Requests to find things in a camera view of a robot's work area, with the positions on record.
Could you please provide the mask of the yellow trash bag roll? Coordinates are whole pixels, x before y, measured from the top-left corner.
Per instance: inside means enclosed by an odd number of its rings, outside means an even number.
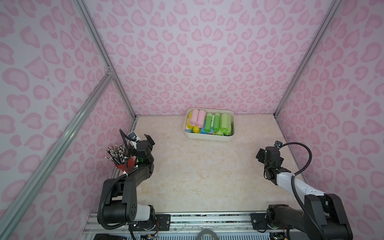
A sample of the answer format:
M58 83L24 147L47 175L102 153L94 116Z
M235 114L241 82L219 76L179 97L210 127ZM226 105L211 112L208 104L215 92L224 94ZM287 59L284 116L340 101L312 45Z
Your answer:
M199 134L200 132L201 132L201 128L199 128L198 126L193 127L193 133Z
M191 125L192 115L193 115L193 113L191 112L191 113L189 114L189 118L188 118L188 121L187 121L187 126L186 126L186 127L187 127L187 130L188 130L188 131L192 131L193 128L194 128L194 126Z

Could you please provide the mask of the light green roll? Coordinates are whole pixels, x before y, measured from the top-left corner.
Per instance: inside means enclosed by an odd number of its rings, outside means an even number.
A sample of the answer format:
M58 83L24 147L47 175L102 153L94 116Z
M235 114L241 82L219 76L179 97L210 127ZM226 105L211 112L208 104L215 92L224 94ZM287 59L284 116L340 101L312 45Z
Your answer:
M226 136L232 135L232 116L228 115L228 129L226 131Z
M221 115L220 129L221 129L223 134L228 132L228 129L229 129L229 115L228 114L222 114Z
M217 136L223 136L224 133L223 133L221 130L218 130L218 131L216 132L216 135L217 135Z

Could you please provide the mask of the light green roll front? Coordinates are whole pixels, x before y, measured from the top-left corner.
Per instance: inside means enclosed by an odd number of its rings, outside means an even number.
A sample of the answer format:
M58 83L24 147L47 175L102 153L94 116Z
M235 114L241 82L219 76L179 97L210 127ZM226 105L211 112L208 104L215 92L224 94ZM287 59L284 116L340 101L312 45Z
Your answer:
M216 135L217 135L217 136L223 136L224 133L223 133L221 130L218 130L218 131L216 132Z

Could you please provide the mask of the pink trash bag roll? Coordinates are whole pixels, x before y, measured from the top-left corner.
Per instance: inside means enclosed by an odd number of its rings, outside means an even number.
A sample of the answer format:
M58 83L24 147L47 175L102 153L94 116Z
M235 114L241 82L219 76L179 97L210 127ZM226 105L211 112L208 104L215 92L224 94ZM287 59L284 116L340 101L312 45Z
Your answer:
M207 113L204 110L199 110L198 119L197 119L197 127L199 127L200 129L204 127L206 114Z
M192 115L192 119L191 119L191 125L192 126L196 126L197 125L197 121L198 121L198 116L199 116L199 110L198 109L194 109L192 111L193 115Z

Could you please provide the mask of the green trash bag roll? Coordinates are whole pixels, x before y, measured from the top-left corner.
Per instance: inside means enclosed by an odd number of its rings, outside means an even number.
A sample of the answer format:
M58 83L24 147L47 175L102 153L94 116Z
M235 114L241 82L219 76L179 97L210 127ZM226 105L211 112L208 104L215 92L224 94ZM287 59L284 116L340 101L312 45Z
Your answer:
M207 113L206 120L205 120L205 126L204 126L204 131L207 134L211 131L212 119L213 119L213 114Z
M221 120L221 114L215 113L214 124L213 124L213 131L214 132L218 132L220 130L220 120Z

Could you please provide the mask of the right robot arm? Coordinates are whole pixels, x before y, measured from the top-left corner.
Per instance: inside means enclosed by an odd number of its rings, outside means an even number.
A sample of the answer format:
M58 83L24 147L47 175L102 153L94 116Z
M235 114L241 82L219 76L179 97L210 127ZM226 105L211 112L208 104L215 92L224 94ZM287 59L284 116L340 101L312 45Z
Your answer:
M294 196L300 209L293 209L286 204L269 205L264 220L254 220L254 230L264 233L268 229L296 229L311 240L353 239L341 198L317 190L297 178L309 167L313 158L309 147L302 143L297 145L308 151L309 158L295 173L282 166L284 159L280 150L285 144L276 141L273 146L258 151L256 159L264 165L264 178Z

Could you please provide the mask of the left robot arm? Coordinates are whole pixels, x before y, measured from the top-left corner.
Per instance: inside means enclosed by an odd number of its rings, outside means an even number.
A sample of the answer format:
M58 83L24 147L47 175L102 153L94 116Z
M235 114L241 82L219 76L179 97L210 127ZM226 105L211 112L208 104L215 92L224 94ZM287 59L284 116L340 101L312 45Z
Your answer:
M124 144L109 147L108 154L110 160L123 165L125 170L117 178L105 180L97 220L106 230L128 225L150 229L157 224L156 213L153 206L138 204L137 187L154 172L155 142L149 135L141 140L134 132L127 135L120 130L120 134Z

